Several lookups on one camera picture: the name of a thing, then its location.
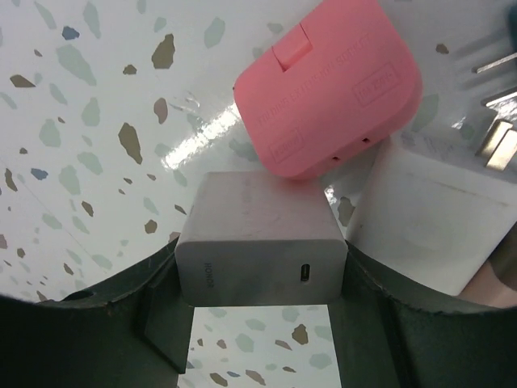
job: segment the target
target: white speckled surface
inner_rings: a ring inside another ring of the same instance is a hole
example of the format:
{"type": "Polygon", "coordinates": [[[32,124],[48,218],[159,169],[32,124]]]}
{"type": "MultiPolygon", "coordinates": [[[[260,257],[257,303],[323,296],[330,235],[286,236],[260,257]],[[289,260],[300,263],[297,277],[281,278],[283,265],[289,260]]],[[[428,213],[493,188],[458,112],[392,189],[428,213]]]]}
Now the white speckled surface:
{"type": "MultiPolygon", "coordinates": [[[[467,146],[479,101],[517,81],[513,64],[470,72],[510,52],[511,1],[380,2],[422,69],[408,129],[467,146]]],[[[262,168],[233,82],[318,3],[2,1],[0,292],[60,299],[103,280],[181,231],[205,172],[262,168]]],[[[323,179],[343,230],[374,156],[323,179]]],[[[339,387],[324,306],[198,309],[189,360],[181,388],[339,387]]]]}

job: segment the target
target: brown speckle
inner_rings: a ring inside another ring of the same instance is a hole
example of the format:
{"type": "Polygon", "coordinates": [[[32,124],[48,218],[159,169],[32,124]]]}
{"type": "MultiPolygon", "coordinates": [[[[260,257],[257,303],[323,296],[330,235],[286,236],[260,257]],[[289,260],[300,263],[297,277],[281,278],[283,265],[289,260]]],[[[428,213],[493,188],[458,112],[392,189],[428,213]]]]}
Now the brown speckle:
{"type": "Polygon", "coordinates": [[[0,249],[7,249],[7,240],[3,234],[0,234],[0,249]]]}
{"type": "Polygon", "coordinates": [[[275,341],[275,345],[278,345],[280,346],[281,348],[284,348],[284,349],[287,349],[287,350],[292,350],[291,347],[289,346],[289,344],[285,341],[282,341],[280,339],[277,339],[275,341]]]}
{"type": "Polygon", "coordinates": [[[291,337],[300,345],[306,345],[309,343],[309,335],[307,334],[307,328],[305,325],[299,325],[294,329],[291,337]]]}
{"type": "Polygon", "coordinates": [[[172,243],[178,236],[178,232],[172,232],[171,234],[169,234],[169,243],[172,243]]]}
{"type": "Polygon", "coordinates": [[[178,210],[180,213],[187,215],[187,212],[185,212],[185,210],[181,206],[174,205],[174,208],[178,210]]]}
{"type": "Polygon", "coordinates": [[[167,102],[165,99],[157,99],[156,103],[154,103],[153,111],[158,118],[158,123],[165,123],[165,120],[167,120],[167,115],[169,114],[169,109],[167,108],[167,102]]]}
{"type": "Polygon", "coordinates": [[[447,54],[449,54],[449,49],[447,48],[447,46],[445,44],[440,43],[440,44],[436,45],[436,52],[447,55],[447,54]]]}
{"type": "Polygon", "coordinates": [[[65,269],[65,272],[68,273],[69,275],[74,274],[74,271],[72,271],[72,268],[70,268],[67,263],[63,263],[63,268],[65,269]]]}
{"type": "Polygon", "coordinates": [[[140,142],[138,141],[137,131],[128,123],[124,123],[119,131],[120,144],[126,150],[126,153],[133,158],[138,164],[142,164],[142,155],[140,154],[140,142]]]}
{"type": "Polygon", "coordinates": [[[26,79],[23,75],[15,74],[9,78],[15,87],[35,87],[32,82],[26,79]]]}
{"type": "Polygon", "coordinates": [[[134,75],[137,73],[137,68],[133,65],[127,65],[124,67],[124,70],[122,70],[122,74],[126,75],[134,75]]]}
{"type": "Polygon", "coordinates": [[[81,206],[90,217],[94,216],[94,208],[88,202],[83,201],[81,206]]]}
{"type": "Polygon", "coordinates": [[[165,39],[154,50],[151,61],[154,69],[169,69],[174,62],[174,36],[172,34],[165,35],[165,39]]]}
{"type": "Polygon", "coordinates": [[[6,177],[6,185],[8,188],[10,188],[13,192],[17,192],[18,188],[16,187],[15,181],[13,180],[13,173],[11,170],[6,168],[6,173],[4,174],[6,177]]]}
{"type": "Polygon", "coordinates": [[[348,226],[348,223],[350,222],[354,210],[355,207],[352,206],[352,203],[348,198],[346,198],[345,196],[341,198],[338,206],[339,222],[341,222],[341,225],[345,227],[348,226]]]}
{"type": "Polygon", "coordinates": [[[145,232],[147,234],[152,234],[154,232],[156,232],[156,229],[158,228],[158,224],[156,223],[155,220],[149,220],[146,224],[145,224],[145,232]]]}
{"type": "Polygon", "coordinates": [[[228,382],[219,373],[210,373],[210,378],[218,386],[228,386],[228,382]]]}
{"type": "Polygon", "coordinates": [[[255,372],[254,370],[246,369],[246,376],[248,376],[252,380],[255,380],[261,386],[265,386],[266,385],[266,382],[264,381],[264,378],[260,375],[259,372],[255,372]]]}
{"type": "Polygon", "coordinates": [[[36,293],[38,294],[38,298],[40,299],[40,302],[45,302],[48,300],[48,298],[45,297],[40,291],[36,291],[36,293]]]}

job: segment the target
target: pink power adapter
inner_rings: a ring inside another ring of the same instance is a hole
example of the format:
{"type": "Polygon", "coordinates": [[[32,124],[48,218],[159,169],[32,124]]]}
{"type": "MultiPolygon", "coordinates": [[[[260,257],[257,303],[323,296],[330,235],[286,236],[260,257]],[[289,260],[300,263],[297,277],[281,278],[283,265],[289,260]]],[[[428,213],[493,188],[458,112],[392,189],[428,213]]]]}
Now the pink power adapter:
{"type": "Polygon", "coordinates": [[[310,179],[403,127],[422,78],[376,0],[324,0],[237,79],[264,166],[310,179]]]}

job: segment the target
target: blue speckle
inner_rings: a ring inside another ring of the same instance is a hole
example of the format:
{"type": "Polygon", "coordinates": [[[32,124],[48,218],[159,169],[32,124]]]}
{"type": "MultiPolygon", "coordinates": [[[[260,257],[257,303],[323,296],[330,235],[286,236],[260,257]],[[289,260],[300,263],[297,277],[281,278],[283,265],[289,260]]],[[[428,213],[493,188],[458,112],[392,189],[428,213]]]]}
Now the blue speckle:
{"type": "Polygon", "coordinates": [[[47,176],[48,176],[47,171],[40,170],[39,168],[32,168],[31,174],[33,174],[34,177],[38,180],[43,180],[43,179],[47,178],[47,176]]]}
{"type": "Polygon", "coordinates": [[[81,34],[79,34],[79,32],[77,32],[72,27],[64,26],[62,35],[65,38],[65,40],[72,40],[78,38],[81,34]]]}

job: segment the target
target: white charger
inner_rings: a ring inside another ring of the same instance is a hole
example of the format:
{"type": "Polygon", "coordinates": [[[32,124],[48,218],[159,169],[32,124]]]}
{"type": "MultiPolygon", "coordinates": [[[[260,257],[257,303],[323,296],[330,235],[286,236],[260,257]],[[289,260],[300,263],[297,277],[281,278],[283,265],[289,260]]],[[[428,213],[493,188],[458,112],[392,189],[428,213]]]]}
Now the white charger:
{"type": "Polygon", "coordinates": [[[475,151],[417,133],[380,149],[347,241],[417,282],[458,295],[517,221],[515,159],[504,171],[475,151]]]}
{"type": "Polygon", "coordinates": [[[214,172],[175,255],[192,306],[315,305],[341,293],[347,245],[317,181],[214,172]]]}

